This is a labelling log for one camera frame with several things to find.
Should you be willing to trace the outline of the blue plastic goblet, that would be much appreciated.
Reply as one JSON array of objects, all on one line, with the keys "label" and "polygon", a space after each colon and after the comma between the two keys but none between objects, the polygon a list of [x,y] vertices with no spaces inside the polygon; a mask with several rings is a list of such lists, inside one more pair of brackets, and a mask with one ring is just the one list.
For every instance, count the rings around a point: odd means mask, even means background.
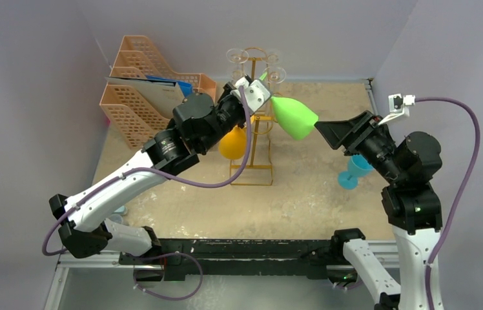
[{"label": "blue plastic goblet", "polygon": [[358,186],[359,179],[367,176],[373,169],[362,155],[351,156],[347,162],[347,170],[337,177],[338,184],[344,189],[353,190]]}]

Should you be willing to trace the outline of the yellow plastic goblet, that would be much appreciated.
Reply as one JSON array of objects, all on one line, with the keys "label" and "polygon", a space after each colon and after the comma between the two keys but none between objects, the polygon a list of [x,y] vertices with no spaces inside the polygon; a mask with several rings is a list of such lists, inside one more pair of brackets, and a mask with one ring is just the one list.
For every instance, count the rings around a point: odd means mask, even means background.
[{"label": "yellow plastic goblet", "polygon": [[244,129],[235,126],[219,142],[219,153],[228,160],[238,160],[244,157],[246,150],[247,134]]}]

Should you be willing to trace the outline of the green plastic goblet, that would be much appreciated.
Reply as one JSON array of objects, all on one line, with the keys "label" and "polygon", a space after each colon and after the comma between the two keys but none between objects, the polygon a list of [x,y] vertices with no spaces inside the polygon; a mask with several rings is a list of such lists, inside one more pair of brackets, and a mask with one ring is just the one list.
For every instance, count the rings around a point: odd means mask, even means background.
[{"label": "green plastic goblet", "polygon": [[270,102],[276,122],[294,140],[306,138],[319,120],[314,111],[297,99],[272,96]]}]

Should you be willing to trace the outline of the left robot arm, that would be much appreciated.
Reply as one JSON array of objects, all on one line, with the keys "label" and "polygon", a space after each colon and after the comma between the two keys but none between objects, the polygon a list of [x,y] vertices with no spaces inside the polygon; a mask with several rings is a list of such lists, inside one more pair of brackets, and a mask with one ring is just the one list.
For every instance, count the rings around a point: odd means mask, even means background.
[{"label": "left robot arm", "polygon": [[180,174],[198,163],[232,129],[249,126],[251,116],[270,98],[259,81],[240,79],[224,86],[218,102],[193,93],[172,111],[167,128],[155,134],[124,165],[91,188],[73,196],[51,197],[63,251],[86,258],[101,251],[119,251],[153,264],[159,240],[148,227],[131,227],[110,215],[141,193],[162,183],[180,181]]}]

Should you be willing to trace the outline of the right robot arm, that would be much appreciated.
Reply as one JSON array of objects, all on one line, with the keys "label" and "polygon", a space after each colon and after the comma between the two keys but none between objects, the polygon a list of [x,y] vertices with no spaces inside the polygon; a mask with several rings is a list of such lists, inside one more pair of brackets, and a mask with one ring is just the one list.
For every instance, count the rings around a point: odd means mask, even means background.
[{"label": "right robot arm", "polygon": [[400,281],[386,271],[359,229],[334,232],[332,258],[354,267],[375,309],[438,309],[431,298],[440,289],[426,268],[443,226],[441,202],[430,183],[442,166],[439,142],[416,131],[396,143],[382,118],[368,111],[345,121],[318,121],[315,128],[332,149],[362,156],[387,182],[382,206],[395,235]]}]

